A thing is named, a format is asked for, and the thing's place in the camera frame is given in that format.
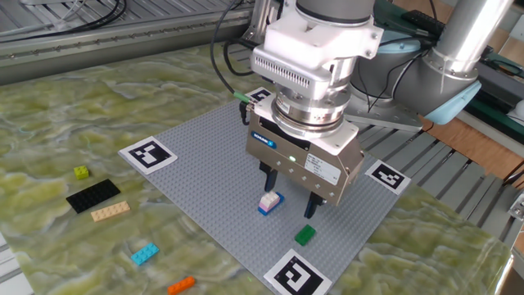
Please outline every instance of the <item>orange lego brick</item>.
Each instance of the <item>orange lego brick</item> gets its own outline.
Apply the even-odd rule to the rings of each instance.
[[[180,282],[172,285],[167,289],[168,295],[175,295],[189,289],[195,285],[195,278],[192,276],[187,277],[186,279],[181,280]]]
[[[123,201],[113,206],[105,207],[103,209],[91,212],[91,216],[93,217],[95,222],[98,222],[101,220],[106,220],[113,216],[117,216],[118,214],[122,214],[129,210],[131,210],[129,204],[126,201]]]

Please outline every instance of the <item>blue lego brick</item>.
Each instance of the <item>blue lego brick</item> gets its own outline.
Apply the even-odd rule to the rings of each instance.
[[[142,248],[140,251],[134,253],[131,256],[131,259],[138,265],[141,266],[142,263],[149,260],[149,258],[153,257],[155,254],[158,253],[158,247],[155,246],[154,243],[149,243],[147,246]]]
[[[281,193],[278,193],[278,192],[275,192],[275,193],[280,197],[280,201],[278,202],[277,205],[275,205],[273,208],[271,208],[271,210],[267,212],[262,210],[262,208],[259,207],[259,212],[262,213],[263,216],[267,216],[269,213],[271,213],[271,211],[275,210],[276,207],[280,206],[280,204],[284,202],[284,196]]]

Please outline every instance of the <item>tan lego brick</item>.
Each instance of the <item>tan lego brick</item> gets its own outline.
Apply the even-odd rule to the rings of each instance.
[[[110,217],[117,216],[118,214],[122,214],[130,210],[131,207],[129,207],[129,204],[126,201],[123,201],[113,206],[108,206],[103,209],[91,212],[91,216],[95,222],[98,222],[100,220],[106,220]]]

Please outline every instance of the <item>lego brick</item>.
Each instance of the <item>lego brick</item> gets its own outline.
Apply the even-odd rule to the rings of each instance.
[[[279,175],[274,190],[286,200],[267,218],[254,210],[265,194],[265,174],[246,153],[247,127],[237,113],[238,102],[231,102],[155,135],[178,160],[140,173],[274,293],[264,274],[290,249],[337,281],[399,199],[364,175],[377,159],[364,152],[359,175],[339,206],[321,206],[310,220],[304,218],[310,192]],[[294,237],[306,223],[317,233],[301,247]]]
[[[76,167],[75,176],[76,176],[76,179],[78,180],[86,179],[87,177],[89,177],[88,168],[86,166]]]
[[[131,259],[138,265],[141,266],[144,262],[148,261],[149,258],[153,257],[158,253],[158,247],[154,243],[149,243],[147,246],[142,248],[140,251],[134,253]]]
[[[117,216],[118,214],[122,214],[130,210],[131,207],[129,207],[129,204],[126,201],[123,201],[113,206],[107,206],[103,209],[91,212],[91,216],[93,217],[95,222],[98,222],[101,220],[106,220],[113,216]]]
[[[280,193],[277,193],[277,195],[279,196],[279,201],[278,201],[277,205],[269,208],[268,211],[262,209],[259,206],[259,212],[262,213],[263,216],[267,216],[269,213],[271,213],[271,211],[275,210],[278,207],[278,205],[280,205],[280,204],[282,204],[284,202],[284,199],[285,199],[284,196],[282,194],[280,194]]]
[[[120,190],[110,180],[106,179],[101,183],[67,197],[66,200],[75,209],[76,213],[82,213],[119,193]]]
[[[317,231],[310,225],[306,225],[296,236],[295,241],[301,246],[305,246]]]
[[[186,279],[181,280],[180,282],[172,285],[167,289],[168,295],[176,295],[178,293],[181,293],[182,291],[185,291],[189,289],[190,287],[195,285],[195,278],[192,276],[187,277]]]
[[[279,203],[280,197],[275,192],[269,192],[260,199],[259,207],[264,211],[269,211]]]

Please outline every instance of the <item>wooden panel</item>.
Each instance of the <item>wooden panel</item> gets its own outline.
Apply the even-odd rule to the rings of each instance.
[[[493,52],[498,53],[508,38],[509,32],[507,30],[496,29],[491,40],[488,42],[488,45],[493,48]]]
[[[431,9],[429,0],[395,0],[393,3],[407,11],[416,9],[426,13],[429,16],[433,16],[433,10]],[[442,21],[443,23],[447,23],[449,16],[451,16],[451,12],[453,11],[453,7],[439,0],[434,0],[434,3],[438,20]]]
[[[446,125],[434,125],[428,133],[484,167],[486,174],[493,173],[501,179],[505,179],[524,161],[514,152],[456,118]]]
[[[508,39],[508,42],[500,52],[500,55],[515,61],[519,65],[524,65],[524,42],[515,38]]]

